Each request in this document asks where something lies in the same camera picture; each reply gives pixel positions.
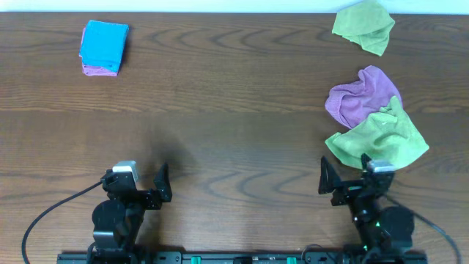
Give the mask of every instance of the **purple towel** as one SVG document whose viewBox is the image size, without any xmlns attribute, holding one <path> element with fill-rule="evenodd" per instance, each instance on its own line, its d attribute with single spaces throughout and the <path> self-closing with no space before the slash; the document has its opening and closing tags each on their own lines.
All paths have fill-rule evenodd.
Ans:
<svg viewBox="0 0 469 264">
<path fill-rule="evenodd" d="M 402 105 L 399 91 L 380 68 L 370 65 L 360 70 L 358 77 L 360 81 L 332 88 L 325 102 L 326 110 L 342 125 L 354 128 L 369 114 L 387 106 L 393 96 Z"/>
<path fill-rule="evenodd" d="M 81 43 L 83 43 L 83 38 L 85 36 L 86 27 L 83 29 L 83 33 L 81 34 Z M 117 73 L 113 72 L 112 70 L 108 70 L 104 67 L 97 67 L 91 65 L 85 65 L 81 63 L 81 71 L 87 76 L 117 76 Z"/>
</svg>

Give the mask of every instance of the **green connector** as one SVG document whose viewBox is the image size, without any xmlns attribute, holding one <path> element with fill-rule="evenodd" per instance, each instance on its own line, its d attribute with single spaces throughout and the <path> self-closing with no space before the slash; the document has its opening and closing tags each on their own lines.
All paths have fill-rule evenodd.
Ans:
<svg viewBox="0 0 469 264">
<path fill-rule="evenodd" d="M 296 257 L 288 257 L 287 264 L 296 264 Z"/>
<path fill-rule="evenodd" d="M 201 257 L 191 257 L 191 264 L 200 264 L 202 263 Z"/>
</svg>

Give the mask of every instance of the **crumpled green towel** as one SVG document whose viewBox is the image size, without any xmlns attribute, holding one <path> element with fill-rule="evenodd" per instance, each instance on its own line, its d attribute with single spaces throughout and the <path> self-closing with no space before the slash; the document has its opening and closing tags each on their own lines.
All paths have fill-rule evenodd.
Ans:
<svg viewBox="0 0 469 264">
<path fill-rule="evenodd" d="M 343 164 L 357 169 L 361 169 L 363 153 L 373 159 L 385 159 L 401 169 L 429 149 L 396 96 L 388 106 L 371 113 L 352 130 L 338 132 L 325 143 Z"/>
<path fill-rule="evenodd" d="M 361 45 L 365 51 L 381 56 L 388 46 L 389 32 L 394 23 L 388 11 L 376 0 L 365 0 L 340 10 L 332 33 Z"/>
</svg>

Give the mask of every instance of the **wire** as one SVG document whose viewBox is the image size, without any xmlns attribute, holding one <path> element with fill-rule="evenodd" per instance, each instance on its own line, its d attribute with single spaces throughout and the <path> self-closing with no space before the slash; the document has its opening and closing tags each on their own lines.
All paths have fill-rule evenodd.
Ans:
<svg viewBox="0 0 469 264">
<path fill-rule="evenodd" d="M 416 213 L 414 210 L 411 210 L 411 209 L 409 209 L 407 206 L 401 204 L 400 202 L 397 202 L 394 198 L 389 197 L 389 196 L 386 195 L 386 194 L 384 195 L 384 197 L 386 197 L 386 199 L 387 199 L 389 202 L 392 202 L 392 203 L 394 203 L 395 205 L 397 205 L 397 206 L 399 206 L 399 207 L 402 207 L 402 208 L 404 208 L 404 209 L 410 211 L 416 218 L 420 219 L 423 223 L 428 224 L 431 228 L 433 228 L 434 230 L 436 230 L 437 232 L 439 232 L 439 233 L 448 241 L 448 243 L 450 244 L 450 246 L 453 248 L 454 253 L 456 254 L 456 263 L 457 263 L 457 264 L 462 264 L 462 255 L 461 255 L 461 252 L 459 251 L 456 242 L 454 242 L 454 240 L 453 240 L 453 238 L 451 238 L 451 236 L 449 236 L 448 234 L 446 234 L 445 230 L 443 230 L 441 227 L 437 226 L 435 223 L 433 223 L 433 222 L 430 221 L 429 219 L 426 219 L 425 217 L 423 217 L 423 216 L 420 215 L 419 213 Z"/>
<path fill-rule="evenodd" d="M 310 249 L 310 248 L 312 248 L 313 246 L 316 246 L 316 247 L 319 247 L 319 248 L 321 248 L 321 249 L 324 249 L 324 248 L 323 248 L 321 245 L 319 245 L 319 244 L 309 244 L 309 245 L 306 245 L 306 246 L 305 246 L 305 249 L 303 249 L 303 251 L 301 252 L 301 258 L 300 258 L 300 260 L 303 260 L 303 256 L 304 256 L 304 254 L 305 254 L 305 251 L 308 250 L 308 249 Z M 334 257 L 332 257 L 328 252 L 325 252 L 325 253 L 326 253 L 326 255 L 327 255 L 330 259 L 332 259 L 332 261 L 334 261 L 334 263 L 337 263 L 337 260 L 336 260 Z"/>
<path fill-rule="evenodd" d="M 90 264 L 92 260 L 92 254 L 93 254 L 93 249 L 96 246 L 96 242 L 91 243 L 91 245 L 88 246 L 88 251 L 86 252 L 86 264 Z"/>
<path fill-rule="evenodd" d="M 91 191 L 92 189 L 98 187 L 99 185 L 101 184 L 101 182 L 99 183 L 95 183 L 94 185 L 84 189 L 83 191 L 80 191 L 79 193 L 77 194 L 74 194 L 72 195 L 71 197 L 68 197 L 67 199 L 63 199 L 62 201 L 60 202 L 57 202 L 55 205 L 52 205 L 50 206 L 47 210 L 45 210 L 43 213 L 41 213 L 32 223 L 31 225 L 29 225 L 28 227 L 28 230 L 24 233 L 24 236 L 23 236 L 23 242 L 21 243 L 21 254 L 23 255 L 23 260 L 25 262 L 25 264 L 30 264 L 29 260 L 28 260 L 28 255 L 26 254 L 26 241 L 28 240 L 28 235 L 29 233 L 31 232 L 32 228 L 37 224 L 37 222 L 42 218 L 44 217 L 47 213 L 49 213 L 50 211 L 52 211 L 53 209 L 59 207 L 60 205 L 63 205 L 64 203 L 72 200 L 72 199 L 75 199 L 76 197 L 79 197 L 80 195 L 82 194 L 85 194 L 87 193 L 88 191 Z"/>
</svg>

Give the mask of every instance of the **white wall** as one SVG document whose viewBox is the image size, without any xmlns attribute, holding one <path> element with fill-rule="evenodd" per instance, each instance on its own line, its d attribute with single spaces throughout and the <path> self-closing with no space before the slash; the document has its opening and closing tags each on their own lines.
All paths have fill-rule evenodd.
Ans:
<svg viewBox="0 0 469 264">
<path fill-rule="evenodd" d="M 337 12 L 360 0 L 0 0 L 0 11 Z M 469 14 L 469 0 L 380 0 L 390 13 Z"/>
</svg>

